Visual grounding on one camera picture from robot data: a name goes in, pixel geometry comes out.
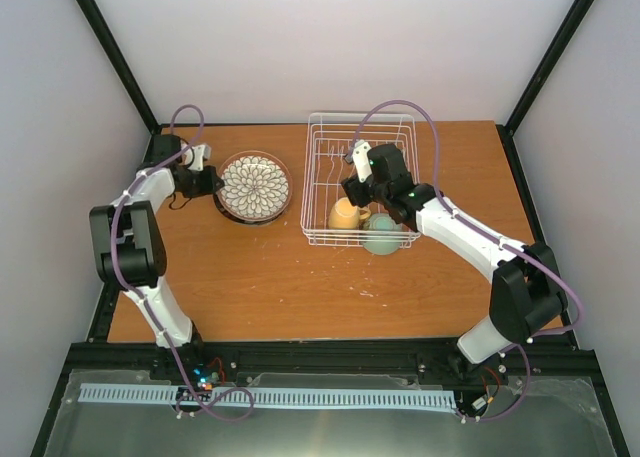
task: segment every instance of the plate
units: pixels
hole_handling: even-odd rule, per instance
[[[236,154],[222,165],[220,202],[249,222],[273,220],[291,200],[291,174],[273,155],[259,150]]]

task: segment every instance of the wooden table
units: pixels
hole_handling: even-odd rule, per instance
[[[441,187],[467,213],[531,241],[529,226],[493,122],[439,122]],[[194,128],[177,132],[189,139]],[[207,127],[212,163],[250,149],[280,158],[293,177],[285,215],[247,227],[223,217],[211,197],[157,213],[167,279],[207,341],[367,339],[458,335],[488,311],[489,283],[438,242],[373,256],[362,248],[309,245],[300,228],[306,125]],[[418,124],[422,179],[433,141]],[[138,309],[118,300],[110,342],[153,341]]]

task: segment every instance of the dish rack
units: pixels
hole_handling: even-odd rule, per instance
[[[340,183],[355,174],[353,165],[344,161],[353,134],[364,113],[315,112],[309,116],[307,153],[300,226],[311,245],[361,247],[365,236],[376,241],[401,242],[409,248],[420,233],[406,226],[401,231],[334,230],[327,227],[333,204],[345,197]],[[408,114],[374,114],[360,132],[360,138],[372,147],[393,143],[401,151],[414,181],[419,182],[415,120]],[[372,213],[386,213],[372,203]]]

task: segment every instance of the mug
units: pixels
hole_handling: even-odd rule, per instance
[[[369,221],[364,224],[363,229],[400,232],[402,225],[396,224],[388,214],[379,213],[373,214]],[[372,254],[389,255],[402,246],[402,239],[399,235],[365,235],[362,246]]]
[[[368,207],[358,208],[351,205],[347,197],[339,199],[331,208],[329,228],[335,230],[353,230],[371,216]]]

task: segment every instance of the green cup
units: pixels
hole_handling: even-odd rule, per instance
[[[362,227],[368,231],[400,232],[401,224],[396,224],[388,214],[378,213],[369,217]],[[365,235],[363,247],[375,255],[393,254],[402,245],[400,236],[393,235]]]

